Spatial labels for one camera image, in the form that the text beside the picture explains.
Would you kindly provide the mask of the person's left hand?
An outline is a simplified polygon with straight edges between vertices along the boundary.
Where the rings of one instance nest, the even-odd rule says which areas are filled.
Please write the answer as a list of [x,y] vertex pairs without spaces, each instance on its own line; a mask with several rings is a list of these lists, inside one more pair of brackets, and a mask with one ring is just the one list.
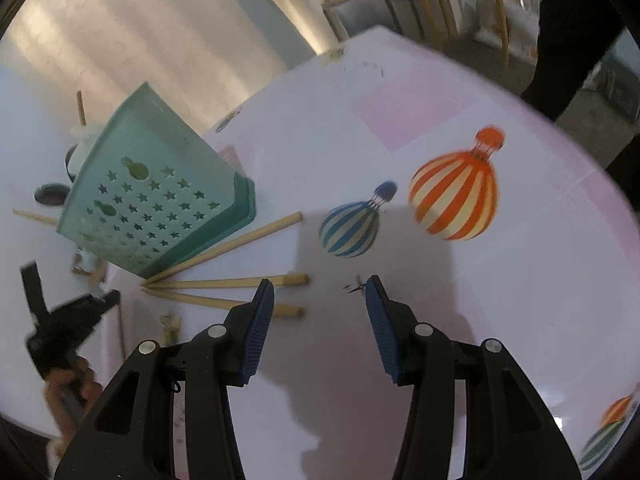
[[43,396],[61,440],[70,443],[103,388],[89,362],[76,356],[68,370],[54,368],[44,380]]

